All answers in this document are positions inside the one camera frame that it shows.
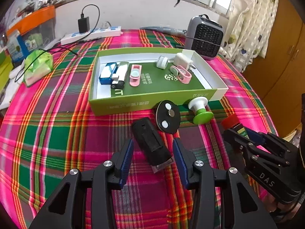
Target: red lid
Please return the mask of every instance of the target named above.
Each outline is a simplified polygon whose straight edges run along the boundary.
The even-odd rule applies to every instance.
[[[222,121],[222,126],[224,127],[225,130],[227,130],[229,128],[232,128],[232,127],[236,126],[239,123],[240,123],[240,121],[239,121],[237,115],[232,114],[228,118],[225,118]]]

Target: green plastic bag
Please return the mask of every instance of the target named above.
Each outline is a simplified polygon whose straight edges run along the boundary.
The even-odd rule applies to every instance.
[[[53,56],[48,52],[42,53],[42,50],[35,50],[24,61],[24,69],[30,66],[24,73],[24,82],[27,87],[36,83],[53,70]]]

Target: green suction cup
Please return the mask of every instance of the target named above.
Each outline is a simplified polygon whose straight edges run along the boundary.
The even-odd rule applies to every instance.
[[[189,109],[196,112],[196,116],[193,119],[194,124],[203,125],[213,118],[214,114],[205,109],[207,104],[208,100],[205,97],[196,97],[189,102]]]

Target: black disc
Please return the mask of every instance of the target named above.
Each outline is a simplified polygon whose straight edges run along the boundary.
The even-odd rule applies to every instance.
[[[169,101],[161,101],[156,111],[156,122],[159,129],[174,134],[180,126],[180,111],[178,106]]]

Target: green booklet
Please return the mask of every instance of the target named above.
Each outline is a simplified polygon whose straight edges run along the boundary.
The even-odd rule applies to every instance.
[[[140,85],[132,87],[129,84],[132,64],[129,64],[123,90],[111,90],[111,97],[122,95],[138,95],[156,92],[204,89],[198,78],[192,74],[189,84],[181,83],[171,72],[172,63],[166,69],[156,67],[156,63],[137,63],[142,65]]]

